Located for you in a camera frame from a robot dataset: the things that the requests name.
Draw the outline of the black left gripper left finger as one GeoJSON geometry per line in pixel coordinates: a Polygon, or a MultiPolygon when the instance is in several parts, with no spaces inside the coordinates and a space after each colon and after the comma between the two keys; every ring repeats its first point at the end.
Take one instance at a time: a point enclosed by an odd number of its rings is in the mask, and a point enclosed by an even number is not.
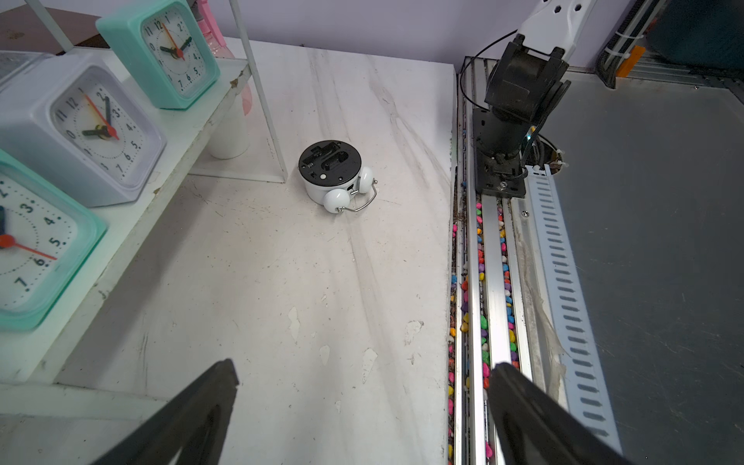
{"type": "Polygon", "coordinates": [[[222,455],[238,374],[227,358],[205,370],[97,464],[217,464],[222,455]]]}

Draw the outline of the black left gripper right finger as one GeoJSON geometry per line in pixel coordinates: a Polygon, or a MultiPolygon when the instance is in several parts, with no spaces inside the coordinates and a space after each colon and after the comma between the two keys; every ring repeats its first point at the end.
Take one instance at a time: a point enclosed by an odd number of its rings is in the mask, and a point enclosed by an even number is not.
{"type": "Polygon", "coordinates": [[[507,464],[629,462],[509,363],[490,370],[489,410],[507,464]]]}

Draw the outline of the mint green alarm clock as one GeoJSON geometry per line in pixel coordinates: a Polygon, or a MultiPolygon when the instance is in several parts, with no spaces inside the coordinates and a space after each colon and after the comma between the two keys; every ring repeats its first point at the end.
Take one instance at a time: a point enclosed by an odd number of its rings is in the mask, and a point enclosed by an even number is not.
{"type": "Polygon", "coordinates": [[[96,28],[156,108],[187,110],[220,77],[186,1],[139,1],[96,28]]]}
{"type": "Polygon", "coordinates": [[[92,211],[2,152],[2,331],[38,327],[106,231],[92,211]]]}

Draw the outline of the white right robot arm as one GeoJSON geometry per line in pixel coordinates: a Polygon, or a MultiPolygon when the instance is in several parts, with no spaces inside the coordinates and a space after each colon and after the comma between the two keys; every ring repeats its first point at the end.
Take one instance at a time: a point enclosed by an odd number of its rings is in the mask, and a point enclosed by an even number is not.
{"type": "Polygon", "coordinates": [[[475,110],[476,192],[502,199],[526,194],[528,170],[550,160],[540,131],[571,83],[564,79],[595,3],[541,1],[507,44],[475,110]]]}

